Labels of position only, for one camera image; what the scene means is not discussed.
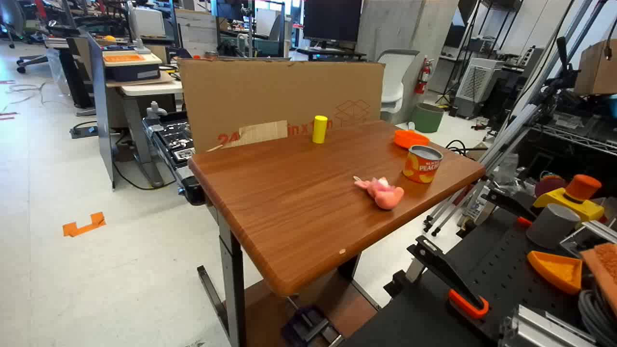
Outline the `pink plush toy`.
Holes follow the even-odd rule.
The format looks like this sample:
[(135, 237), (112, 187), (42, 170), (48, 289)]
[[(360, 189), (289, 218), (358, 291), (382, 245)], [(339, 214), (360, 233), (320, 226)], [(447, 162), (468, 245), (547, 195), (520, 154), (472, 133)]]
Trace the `pink plush toy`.
[(374, 205), (382, 210), (395, 208), (405, 195), (403, 187), (391, 185), (385, 178), (372, 178), (372, 179), (355, 178), (353, 183), (358, 189), (362, 189), (374, 201)]

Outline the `yellow cylinder block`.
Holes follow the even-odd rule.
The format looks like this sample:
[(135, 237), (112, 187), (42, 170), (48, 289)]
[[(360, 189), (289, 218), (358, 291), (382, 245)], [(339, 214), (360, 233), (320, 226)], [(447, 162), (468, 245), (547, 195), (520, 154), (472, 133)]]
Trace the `yellow cylinder block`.
[(312, 143), (314, 145), (324, 145), (326, 143), (328, 122), (329, 122), (329, 118), (322, 116), (322, 114), (312, 118)]

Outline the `orange plastic bowl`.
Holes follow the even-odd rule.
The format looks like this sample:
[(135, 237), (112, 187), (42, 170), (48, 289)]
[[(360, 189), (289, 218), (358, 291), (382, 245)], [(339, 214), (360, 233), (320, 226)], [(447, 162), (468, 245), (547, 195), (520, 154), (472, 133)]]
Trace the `orange plastic bowl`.
[(393, 143), (405, 151), (409, 151), (410, 147), (416, 147), (416, 145), (428, 145), (430, 139), (424, 137), (422, 133), (418, 131), (410, 131), (410, 129), (395, 129), (393, 131)]

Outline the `green trash bin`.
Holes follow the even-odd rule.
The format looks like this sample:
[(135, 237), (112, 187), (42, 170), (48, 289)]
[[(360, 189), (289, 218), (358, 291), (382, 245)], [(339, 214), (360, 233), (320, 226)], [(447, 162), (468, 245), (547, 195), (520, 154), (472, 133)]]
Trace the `green trash bin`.
[(414, 129), (420, 133), (436, 133), (441, 125), (443, 110), (430, 104), (418, 104), (412, 110)]

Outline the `black computer monitor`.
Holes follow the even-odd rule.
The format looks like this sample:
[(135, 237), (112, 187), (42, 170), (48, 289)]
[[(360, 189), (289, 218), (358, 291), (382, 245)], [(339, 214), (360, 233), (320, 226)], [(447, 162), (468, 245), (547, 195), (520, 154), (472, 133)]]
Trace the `black computer monitor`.
[(362, 0), (304, 0), (302, 31), (312, 41), (355, 41)]

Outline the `red fire extinguisher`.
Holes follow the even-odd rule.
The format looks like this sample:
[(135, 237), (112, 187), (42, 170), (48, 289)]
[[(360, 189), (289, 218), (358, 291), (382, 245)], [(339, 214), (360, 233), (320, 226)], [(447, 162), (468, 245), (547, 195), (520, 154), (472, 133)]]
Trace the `red fire extinguisher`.
[(430, 81), (430, 75), (432, 75), (432, 62), (428, 58), (424, 58), (420, 71), (418, 71), (418, 77), (416, 77), (414, 95), (426, 93), (426, 85)]

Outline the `grey desk with boxes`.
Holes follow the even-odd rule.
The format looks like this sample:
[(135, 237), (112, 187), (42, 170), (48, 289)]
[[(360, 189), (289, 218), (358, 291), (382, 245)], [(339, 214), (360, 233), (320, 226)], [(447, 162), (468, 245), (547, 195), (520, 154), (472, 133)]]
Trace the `grey desk with boxes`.
[(88, 48), (88, 77), (94, 93), (98, 127), (98, 152), (106, 168), (110, 187), (117, 183), (117, 145), (123, 131), (135, 145), (133, 160), (152, 189), (164, 185), (142, 127), (144, 108), (173, 104), (183, 93), (179, 81), (160, 70), (160, 60), (142, 50), (110, 50), (92, 37), (85, 37)]

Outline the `orange floor tape marker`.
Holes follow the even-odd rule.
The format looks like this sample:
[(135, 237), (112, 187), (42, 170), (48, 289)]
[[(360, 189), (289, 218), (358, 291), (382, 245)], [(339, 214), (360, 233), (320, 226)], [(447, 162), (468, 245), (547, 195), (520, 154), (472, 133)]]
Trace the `orange floor tape marker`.
[(106, 216), (102, 212), (92, 212), (90, 220), (87, 224), (69, 222), (61, 226), (63, 237), (77, 237), (88, 231), (94, 231), (96, 228), (106, 226)]

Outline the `grey cylinder cup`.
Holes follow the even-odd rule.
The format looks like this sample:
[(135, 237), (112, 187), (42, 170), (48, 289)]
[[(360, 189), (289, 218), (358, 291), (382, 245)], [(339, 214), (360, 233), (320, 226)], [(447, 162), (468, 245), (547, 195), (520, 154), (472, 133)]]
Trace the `grey cylinder cup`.
[(542, 249), (557, 249), (578, 224), (580, 218), (570, 208), (549, 203), (526, 230), (526, 239)]

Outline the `yellow base orange knob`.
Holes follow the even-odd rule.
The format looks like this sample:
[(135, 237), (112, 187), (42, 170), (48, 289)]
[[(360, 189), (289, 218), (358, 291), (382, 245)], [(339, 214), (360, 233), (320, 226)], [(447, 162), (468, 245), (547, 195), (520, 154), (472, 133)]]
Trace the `yellow base orange knob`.
[(551, 189), (542, 193), (532, 206), (545, 208), (547, 205), (561, 205), (582, 220), (601, 220), (605, 210), (599, 203), (594, 203), (592, 197), (601, 189), (601, 181), (586, 176), (576, 174), (565, 187)]

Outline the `orange wedge block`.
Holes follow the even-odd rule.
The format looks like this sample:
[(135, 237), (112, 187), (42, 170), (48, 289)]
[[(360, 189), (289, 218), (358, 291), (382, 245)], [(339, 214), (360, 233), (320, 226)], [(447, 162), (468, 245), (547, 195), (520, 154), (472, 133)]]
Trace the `orange wedge block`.
[(553, 253), (530, 251), (526, 255), (532, 270), (555, 289), (576, 295), (582, 289), (582, 260)]

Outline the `silver tripod legs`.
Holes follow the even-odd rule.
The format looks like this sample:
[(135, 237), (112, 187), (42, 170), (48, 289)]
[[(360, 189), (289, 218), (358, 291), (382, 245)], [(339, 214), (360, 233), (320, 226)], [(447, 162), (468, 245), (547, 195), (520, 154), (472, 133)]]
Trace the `silver tripod legs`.
[(490, 174), (497, 168), (503, 156), (518, 145), (540, 116), (555, 104), (555, 97), (563, 89), (570, 89), (574, 85), (574, 52), (580, 48), (586, 33), (592, 29), (607, 2), (609, 0), (582, 0), (582, 6), (576, 10), (567, 33), (561, 35), (561, 29), (555, 29), (553, 39), (549, 41), (540, 66), (534, 70), (532, 79), (520, 93), (515, 110), (505, 118), (488, 152), (480, 156), (480, 164), (486, 168), (486, 174), (439, 203), (424, 218), (424, 233), (436, 237), (453, 214), (490, 183)]

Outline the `brown cardboard box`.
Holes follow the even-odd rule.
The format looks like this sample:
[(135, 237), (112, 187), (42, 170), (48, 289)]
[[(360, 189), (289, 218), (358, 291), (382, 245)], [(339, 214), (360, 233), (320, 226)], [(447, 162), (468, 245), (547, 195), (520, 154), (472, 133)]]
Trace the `brown cardboard box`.
[(596, 43), (582, 52), (574, 93), (580, 97), (617, 93), (617, 39)]

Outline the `black table leg frame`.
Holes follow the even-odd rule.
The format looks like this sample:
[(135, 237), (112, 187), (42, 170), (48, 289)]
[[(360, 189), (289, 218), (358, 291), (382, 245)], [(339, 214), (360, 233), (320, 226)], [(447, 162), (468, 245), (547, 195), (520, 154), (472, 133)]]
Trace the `black table leg frame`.
[(231, 347), (247, 347), (243, 251), (223, 214), (210, 206), (218, 224), (220, 258), (223, 274), (223, 297), (218, 295), (204, 266), (196, 268), (198, 280), (220, 318)]

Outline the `orange handled black clamp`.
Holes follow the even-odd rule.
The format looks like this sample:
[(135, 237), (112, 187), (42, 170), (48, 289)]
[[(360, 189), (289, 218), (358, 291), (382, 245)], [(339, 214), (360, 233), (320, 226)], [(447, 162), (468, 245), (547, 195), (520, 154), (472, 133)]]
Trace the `orange handled black clamp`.
[(484, 320), (490, 312), (490, 303), (476, 295), (459, 272), (449, 264), (443, 251), (428, 237), (420, 235), (409, 247), (412, 262), (405, 272), (405, 278), (414, 284), (424, 270), (430, 270), (447, 285), (447, 301), (472, 320)]

